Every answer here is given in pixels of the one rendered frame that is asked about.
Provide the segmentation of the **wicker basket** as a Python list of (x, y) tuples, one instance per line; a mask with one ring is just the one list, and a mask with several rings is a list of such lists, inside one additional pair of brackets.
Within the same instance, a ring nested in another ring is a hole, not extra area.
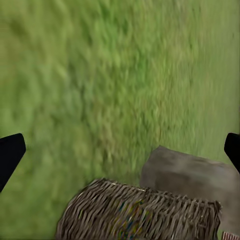
[[(121, 230), (119, 240), (124, 240), (125, 233), (125, 240), (218, 240), (222, 208), (217, 200), (204, 201), (96, 178), (69, 202), (54, 240), (118, 240)], [(149, 213), (145, 217), (146, 211)]]

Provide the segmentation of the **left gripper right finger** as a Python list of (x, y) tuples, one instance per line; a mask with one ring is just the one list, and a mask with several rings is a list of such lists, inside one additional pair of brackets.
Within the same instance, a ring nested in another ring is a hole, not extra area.
[(228, 133), (224, 151), (240, 173), (240, 135)]

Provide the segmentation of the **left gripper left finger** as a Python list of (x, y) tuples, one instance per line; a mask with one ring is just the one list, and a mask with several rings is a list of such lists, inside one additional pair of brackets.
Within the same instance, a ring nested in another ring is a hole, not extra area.
[(0, 193), (26, 152), (21, 133), (0, 138)]

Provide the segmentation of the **easter egg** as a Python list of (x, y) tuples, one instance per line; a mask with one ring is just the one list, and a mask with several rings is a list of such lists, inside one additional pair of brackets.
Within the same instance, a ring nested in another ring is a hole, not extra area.
[[(143, 204), (143, 202), (144, 202), (144, 200), (143, 200), (142, 202), (140, 202), (138, 205)], [(133, 208), (134, 208), (134, 206), (131, 206), (131, 209), (130, 209), (128, 215), (129, 215), (130, 212), (133, 210)], [(135, 209), (135, 212), (134, 212), (133, 216), (137, 213), (138, 209), (139, 209), (139, 208), (136, 208), (136, 209)], [(146, 216), (147, 216), (148, 213), (149, 213), (149, 211), (146, 211), (146, 214), (145, 214), (144, 218), (146, 218)], [(127, 215), (127, 216), (128, 216), (128, 215)], [(130, 218), (130, 216), (129, 216), (129, 218)], [(129, 220), (129, 218), (127, 219), (127, 221), (126, 221), (125, 224), (123, 225), (124, 228), (125, 228), (128, 220)], [(134, 219), (133, 219), (133, 220), (134, 220)], [(131, 227), (131, 225), (132, 225), (132, 223), (133, 223), (133, 220), (132, 220), (132, 221), (130, 222), (130, 224), (128, 225), (128, 227), (127, 227), (128, 230), (130, 229), (130, 227)], [(138, 222), (138, 224), (135, 226), (135, 228), (133, 229), (133, 232), (134, 232), (134, 233), (136, 233), (136, 230), (137, 230), (138, 225), (139, 225), (139, 222)], [(112, 230), (113, 230), (113, 227), (114, 227), (114, 226), (111, 225), (110, 230), (109, 230), (109, 235), (111, 234), (111, 232), (112, 232)], [(144, 225), (142, 225), (141, 228), (139, 229), (139, 231), (138, 231), (138, 233), (137, 233), (138, 235), (141, 233), (143, 227), (144, 227)], [(118, 234), (118, 239), (117, 239), (117, 240), (120, 239), (122, 233), (123, 233), (123, 231), (120, 230), (120, 232), (119, 232), (119, 234)], [(123, 239), (123, 240), (126, 239), (127, 234), (128, 234), (128, 233), (125, 233), (125, 234), (124, 234), (124, 239)], [(108, 235), (108, 238), (109, 238), (109, 235)], [(130, 240), (133, 239), (133, 237), (134, 237), (134, 236), (131, 235), (131, 236), (130, 236)]]

